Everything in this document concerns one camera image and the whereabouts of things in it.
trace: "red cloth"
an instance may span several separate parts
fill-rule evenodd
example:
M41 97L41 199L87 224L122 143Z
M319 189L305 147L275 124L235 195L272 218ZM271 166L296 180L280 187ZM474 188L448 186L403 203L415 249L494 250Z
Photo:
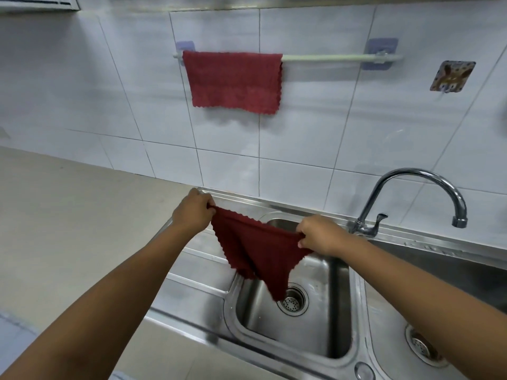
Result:
M212 218L213 230L231 267L245 279L263 280L273 300L283 300L290 271L312 252L298 248L304 235L214 208L217 212Z
M183 51L196 107L275 114L280 107L282 55Z

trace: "person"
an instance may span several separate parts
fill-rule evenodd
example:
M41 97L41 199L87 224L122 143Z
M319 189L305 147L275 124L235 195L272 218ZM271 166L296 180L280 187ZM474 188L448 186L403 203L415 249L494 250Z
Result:
M209 194L192 189L161 234L91 287L0 376L107 379L181 250L210 223ZM507 378L507 316L314 215L300 247L344 260L470 379Z

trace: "sink drain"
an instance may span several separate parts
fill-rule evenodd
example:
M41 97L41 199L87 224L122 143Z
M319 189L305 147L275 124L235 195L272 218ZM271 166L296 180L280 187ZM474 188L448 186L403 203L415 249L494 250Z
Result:
M412 349L416 356L426 364L438 368L445 367L449 364L436 348L411 325L407 325L407 328L405 328L405 338L407 339L410 349Z
M289 316L299 316L308 309L308 295L300 285L288 283L285 298L276 304L283 313Z

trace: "folded red cloth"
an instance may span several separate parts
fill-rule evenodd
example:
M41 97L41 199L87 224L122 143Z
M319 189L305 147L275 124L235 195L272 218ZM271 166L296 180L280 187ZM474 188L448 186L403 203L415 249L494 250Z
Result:
M275 114L280 107L282 55L183 51L196 107Z
M304 235L214 208L217 212L212 218L213 230L231 267L246 279L263 280L273 300L283 300L290 271L312 252L298 248Z

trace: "double sink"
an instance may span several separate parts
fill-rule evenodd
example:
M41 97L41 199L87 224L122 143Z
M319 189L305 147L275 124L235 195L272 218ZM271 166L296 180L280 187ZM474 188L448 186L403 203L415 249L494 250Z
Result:
M207 191L218 206L285 230L316 213ZM371 242L507 313L504 250L389 226ZM229 267L211 227L184 249L147 317L286 378L465 379L343 261L307 255L274 302L262 281Z

